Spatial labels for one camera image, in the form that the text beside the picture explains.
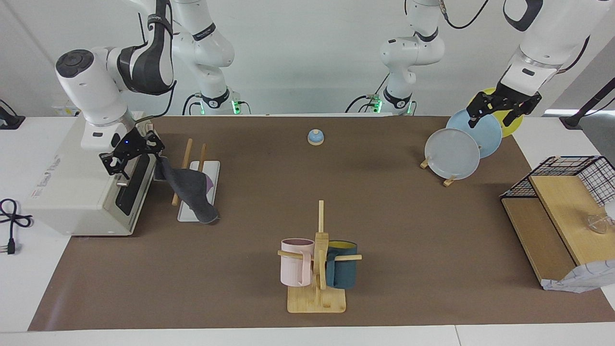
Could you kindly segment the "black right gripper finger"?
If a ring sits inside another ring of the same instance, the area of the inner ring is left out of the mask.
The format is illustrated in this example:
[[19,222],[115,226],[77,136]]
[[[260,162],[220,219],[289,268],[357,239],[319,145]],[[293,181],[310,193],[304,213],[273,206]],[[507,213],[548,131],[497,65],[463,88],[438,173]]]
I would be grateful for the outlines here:
[[109,175],[120,174],[125,179],[130,179],[125,171],[126,159],[117,158],[114,154],[99,154],[99,158]]
[[162,164],[160,152],[165,149],[165,145],[158,136],[147,136],[147,153],[152,154],[156,158],[157,164]]

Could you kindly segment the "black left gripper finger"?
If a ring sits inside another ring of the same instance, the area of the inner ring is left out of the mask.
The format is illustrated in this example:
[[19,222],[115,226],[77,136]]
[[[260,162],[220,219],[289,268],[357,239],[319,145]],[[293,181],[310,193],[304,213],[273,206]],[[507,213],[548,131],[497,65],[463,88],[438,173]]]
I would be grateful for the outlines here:
[[497,110],[494,99],[495,96],[493,94],[477,94],[470,101],[467,106],[469,116],[468,125],[470,128],[475,128],[481,118],[493,114]]
[[541,96],[532,96],[526,101],[514,103],[510,112],[505,116],[505,126],[510,126],[521,115],[531,114],[541,100]]

